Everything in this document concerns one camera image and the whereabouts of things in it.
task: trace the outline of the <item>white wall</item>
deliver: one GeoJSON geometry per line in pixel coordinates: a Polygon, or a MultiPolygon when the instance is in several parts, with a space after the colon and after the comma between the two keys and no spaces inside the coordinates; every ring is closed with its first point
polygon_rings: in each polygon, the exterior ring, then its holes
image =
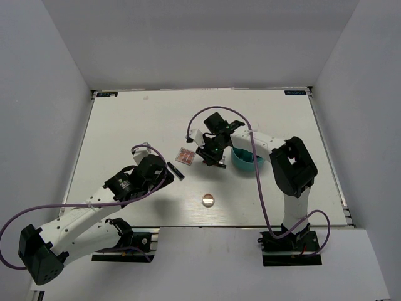
{"type": "Polygon", "coordinates": [[[93,89],[312,85],[358,0],[43,0],[93,89]]]}
{"type": "Polygon", "coordinates": [[[316,82],[313,105],[357,226],[401,300],[401,2],[361,0],[316,82]]]}
{"type": "MultiPolygon", "coordinates": [[[[22,209],[60,203],[90,111],[90,91],[40,0],[0,4],[0,225],[22,209]]],[[[27,214],[5,233],[13,264],[19,232],[56,212],[27,214]]],[[[0,264],[0,299],[25,300],[31,278],[0,264]]]]}

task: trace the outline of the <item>white enclosure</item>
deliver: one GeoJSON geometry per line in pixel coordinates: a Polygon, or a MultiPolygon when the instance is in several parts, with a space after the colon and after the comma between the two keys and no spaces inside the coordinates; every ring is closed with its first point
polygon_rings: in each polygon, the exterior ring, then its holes
{"type": "MultiPolygon", "coordinates": [[[[153,199],[126,208],[125,219],[131,219],[134,224],[139,222],[153,226],[261,226],[263,217],[256,199],[254,179],[239,174],[230,166],[229,153],[226,154],[229,164],[226,171],[202,166],[199,158],[190,167],[174,161],[180,147],[195,150],[194,144],[185,143],[185,123],[190,116],[206,105],[226,104],[250,116],[253,125],[267,134],[284,138],[298,135],[306,141],[319,169],[310,210],[324,209],[337,227],[326,253],[322,253],[321,269],[326,268],[329,274],[322,273],[319,268],[269,269],[266,279],[276,283],[276,286],[269,290],[270,296],[265,296],[264,290],[268,286],[264,286],[263,282],[249,278],[238,283],[239,278],[234,275],[238,266],[230,260],[241,252],[242,255],[246,253],[242,244],[237,245],[237,241],[230,240],[236,230],[223,229],[226,232],[222,234],[222,229],[214,229],[208,231],[217,231],[216,236],[227,238],[227,245],[232,243],[231,255],[228,248],[216,248],[217,253],[210,252],[219,260],[224,257],[222,262],[232,264],[227,273],[220,274],[215,282],[207,276],[214,268],[219,268],[217,260],[215,267],[208,263],[194,274],[195,278],[190,278],[185,270],[183,274],[178,265],[173,265],[178,260],[175,256],[179,254],[170,254],[170,260],[163,263],[164,267],[181,276],[188,286],[180,291],[181,282],[173,278],[166,283],[158,282],[153,292],[141,292],[137,299],[156,300],[162,293],[168,300],[174,298],[173,293],[178,294],[176,297],[184,297],[182,293],[195,292],[197,298],[205,296],[205,300],[234,300],[235,296],[251,300],[256,295],[258,299],[270,297],[278,300],[330,300],[335,296],[352,300],[389,297],[401,300],[401,265],[398,260],[401,247],[398,230],[401,228],[398,217],[401,210],[398,200],[401,169],[398,151],[401,147],[398,92],[401,81],[400,16],[399,0],[2,1],[0,226],[25,208],[60,204],[63,198],[66,201],[66,192],[69,192],[68,202],[84,200],[122,165],[129,165],[132,162],[129,148],[145,140],[166,154],[187,177],[167,187],[164,199],[161,199],[161,194],[155,194],[153,199]],[[71,189],[68,189],[89,120],[91,89],[283,89],[306,86],[313,86],[312,108],[306,97],[278,96],[281,90],[121,92],[113,100],[116,106],[107,103],[106,99],[96,99],[74,180],[71,189]],[[219,95],[223,97],[213,98],[211,95],[215,93],[221,93],[219,95]],[[247,102],[241,101],[242,97],[237,95],[246,96],[247,102]],[[197,98],[203,103],[194,101],[197,98]],[[297,103],[288,106],[289,102],[297,103]],[[184,108],[179,107],[182,103],[185,103],[184,108]],[[133,114],[126,112],[133,107],[133,114]],[[252,115],[250,111],[256,107],[258,110],[252,115]],[[316,126],[312,109],[321,132],[316,126]],[[164,111],[171,111],[175,120],[163,119],[164,111]],[[164,126],[159,124],[160,130],[157,130],[155,125],[158,123],[146,118],[146,115],[157,117],[157,122],[163,122],[164,126]],[[120,119],[111,124],[116,116],[120,119]],[[285,123],[287,118],[297,126],[285,123]],[[138,130],[137,123],[146,125],[147,135],[138,130]],[[124,141],[119,136],[115,137],[121,128],[129,136],[124,141]],[[93,147],[102,148],[99,158],[93,156],[93,147]],[[340,196],[326,151],[340,180],[352,220],[361,228],[359,230],[345,226],[340,196]],[[198,167],[203,173],[194,173],[193,167],[198,167]],[[228,172],[232,174],[230,177],[226,177],[228,172]],[[215,185],[212,177],[219,178],[221,186],[215,185]],[[236,190],[239,182],[247,184],[244,191],[236,190]],[[190,183],[190,187],[184,188],[180,194],[179,184],[185,183],[190,183]],[[233,195],[222,195],[221,188],[231,183],[235,185],[231,190],[233,195]],[[200,198],[204,192],[217,196],[212,208],[201,206],[200,198]],[[253,201],[242,202],[242,199],[236,198],[238,196],[243,199],[251,197],[255,199],[254,204],[253,201]],[[225,278],[226,275],[233,277],[232,284],[225,278]],[[223,286],[225,294],[203,295],[199,291],[203,287],[195,287],[198,284],[195,280],[212,288],[223,286]],[[325,294],[306,289],[319,289],[308,286],[319,281],[323,283],[321,289],[325,294]],[[164,295],[164,285],[175,288],[174,292],[168,291],[164,295]],[[233,296],[232,290],[237,288],[241,291],[233,296]],[[247,290],[250,291],[248,294],[241,295],[247,290]]],[[[226,112],[221,114],[227,119],[234,119],[226,112]]],[[[196,125],[203,127],[202,121],[206,116],[201,115],[196,125]]],[[[266,189],[264,195],[269,198],[266,201],[268,211],[272,212],[273,223],[279,224],[283,204],[268,163],[263,167],[262,176],[266,189]]],[[[17,219],[1,240],[2,254],[20,265],[17,249],[21,229],[30,223],[39,227],[55,217],[56,211],[37,211],[17,219]]],[[[311,222],[324,227],[322,219],[313,218],[311,222]]],[[[212,243],[212,232],[191,231],[197,233],[162,229],[161,234],[176,239],[181,233],[191,241],[202,233],[209,235],[211,240],[207,243],[212,243]]],[[[166,251],[163,248],[171,251],[176,245],[164,241],[159,251],[166,251]]],[[[207,247],[201,247],[199,252],[204,252],[199,254],[199,258],[206,257],[205,252],[209,251],[207,247]]],[[[251,255],[255,247],[248,248],[250,264],[256,262],[255,254],[251,255]]],[[[187,255],[190,253],[184,247],[180,250],[187,255]]],[[[48,294],[44,300],[62,300],[69,297],[67,293],[73,292],[81,292],[89,299],[93,297],[91,289],[99,285],[104,294],[98,300],[132,297],[129,292],[116,290],[121,288],[121,283],[131,284],[130,278],[116,284],[110,281],[108,275],[117,278],[125,273],[136,277],[137,274],[131,271],[134,266],[99,263],[94,267],[88,257],[76,263],[60,275],[66,278],[55,280],[70,283],[71,286],[46,287],[48,294]],[[85,279],[81,281],[81,278],[75,277],[78,274],[85,279]]],[[[163,272],[159,273],[158,267],[155,265],[153,271],[161,277],[163,272]]],[[[12,271],[1,265],[0,278],[2,300],[25,300],[30,281],[26,271],[12,271]]],[[[142,282],[143,287],[149,287],[150,281],[142,282]]],[[[131,286],[126,285],[125,288],[130,290],[131,286]]]]}

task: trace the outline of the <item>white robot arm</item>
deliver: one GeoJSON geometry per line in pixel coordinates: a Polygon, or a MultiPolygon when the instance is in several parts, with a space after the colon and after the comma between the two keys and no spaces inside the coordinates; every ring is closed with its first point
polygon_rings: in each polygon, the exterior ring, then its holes
{"type": "MultiPolygon", "coordinates": [[[[196,142],[196,153],[208,166],[218,165],[227,146],[253,152],[250,131],[238,129],[244,123],[234,121],[228,124],[218,113],[212,114],[204,123],[210,133],[204,134],[199,129],[192,129],[187,141],[196,142]]],[[[308,215],[308,196],[313,179],[317,175],[317,168],[302,140],[297,137],[284,140],[255,131],[253,137],[256,155],[271,162],[276,184],[284,192],[282,228],[291,229],[308,215]]],[[[309,228],[310,224],[306,218],[292,230],[292,234],[300,239],[309,228]]]]}
{"type": "Polygon", "coordinates": [[[140,149],[133,156],[138,166],[122,169],[81,206],[75,205],[39,228],[30,224],[21,231],[18,255],[37,285],[52,281],[67,264],[82,256],[105,248],[130,246],[133,231],[128,223],[121,218],[101,220],[121,210],[128,200],[174,180],[159,156],[140,149]]]}

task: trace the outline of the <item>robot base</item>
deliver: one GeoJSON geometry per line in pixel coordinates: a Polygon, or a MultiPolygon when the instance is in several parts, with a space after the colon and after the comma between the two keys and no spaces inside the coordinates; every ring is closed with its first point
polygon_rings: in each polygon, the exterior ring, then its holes
{"type": "MultiPolygon", "coordinates": [[[[281,232],[275,231],[274,234],[280,235],[281,232]]],[[[261,232],[258,242],[262,243],[264,267],[322,265],[320,254],[307,256],[319,249],[315,231],[307,232],[295,246],[287,238],[274,239],[269,232],[261,232]]]]}

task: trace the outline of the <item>bowl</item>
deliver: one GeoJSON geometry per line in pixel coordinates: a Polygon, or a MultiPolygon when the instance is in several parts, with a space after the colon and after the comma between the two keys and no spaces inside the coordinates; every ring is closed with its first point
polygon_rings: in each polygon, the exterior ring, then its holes
{"type": "MultiPolygon", "coordinates": [[[[242,171],[255,171],[255,164],[253,162],[253,155],[244,149],[231,149],[231,162],[234,166],[242,171]]],[[[261,168],[265,159],[258,156],[258,167],[261,168]]]]}

